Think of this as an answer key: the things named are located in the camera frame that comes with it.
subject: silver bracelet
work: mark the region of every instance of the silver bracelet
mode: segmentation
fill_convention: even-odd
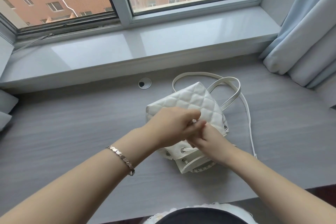
[[[134,167],[132,166],[131,162],[128,161],[128,159],[115,147],[113,147],[112,145],[107,146],[106,149],[110,149],[113,152],[115,152],[125,163],[126,165],[129,167],[129,169],[131,170],[130,173],[128,175],[133,176],[135,173]]]

